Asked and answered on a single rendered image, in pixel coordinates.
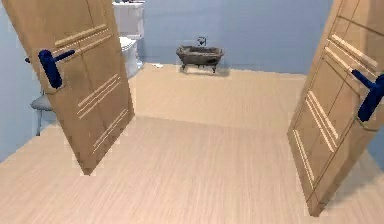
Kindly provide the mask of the grey round stool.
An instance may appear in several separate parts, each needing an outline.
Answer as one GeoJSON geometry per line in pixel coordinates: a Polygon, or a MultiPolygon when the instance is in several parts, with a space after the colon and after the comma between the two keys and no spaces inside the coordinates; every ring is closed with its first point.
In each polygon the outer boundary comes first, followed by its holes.
{"type": "Polygon", "coordinates": [[[38,112],[36,135],[39,136],[41,133],[43,112],[44,111],[52,112],[53,109],[51,107],[51,104],[50,104],[46,94],[42,94],[37,99],[33,100],[32,103],[30,104],[30,106],[32,109],[35,109],[38,112]]]}

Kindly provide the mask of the dark grey bathtub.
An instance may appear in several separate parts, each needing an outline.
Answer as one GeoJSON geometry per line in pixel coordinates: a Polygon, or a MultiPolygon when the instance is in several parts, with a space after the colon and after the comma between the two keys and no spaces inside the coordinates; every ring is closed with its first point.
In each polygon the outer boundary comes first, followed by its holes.
{"type": "Polygon", "coordinates": [[[218,47],[181,45],[176,49],[176,55],[182,62],[182,69],[187,65],[211,66],[212,71],[216,72],[224,50],[218,47]]]}

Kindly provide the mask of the brown wooden room door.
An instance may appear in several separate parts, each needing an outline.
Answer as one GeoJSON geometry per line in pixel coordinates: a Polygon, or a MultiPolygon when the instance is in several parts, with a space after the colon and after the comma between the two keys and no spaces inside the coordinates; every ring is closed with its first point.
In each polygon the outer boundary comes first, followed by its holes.
{"type": "Polygon", "coordinates": [[[372,82],[384,73],[384,0],[333,0],[287,131],[314,217],[384,126],[384,97],[368,121],[358,118],[369,89],[353,69],[372,82]]]}
{"type": "Polygon", "coordinates": [[[84,174],[91,174],[134,117],[112,0],[1,0],[84,174]],[[50,86],[38,53],[63,81],[50,86]]]}

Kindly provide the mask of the white toilet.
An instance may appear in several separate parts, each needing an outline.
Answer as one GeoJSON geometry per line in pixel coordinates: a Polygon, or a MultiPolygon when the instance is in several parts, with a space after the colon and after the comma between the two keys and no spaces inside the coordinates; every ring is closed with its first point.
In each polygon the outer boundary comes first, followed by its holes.
{"type": "Polygon", "coordinates": [[[133,77],[143,63],[138,56],[138,42],[144,37],[144,2],[115,0],[112,2],[127,77],[133,77]]]}

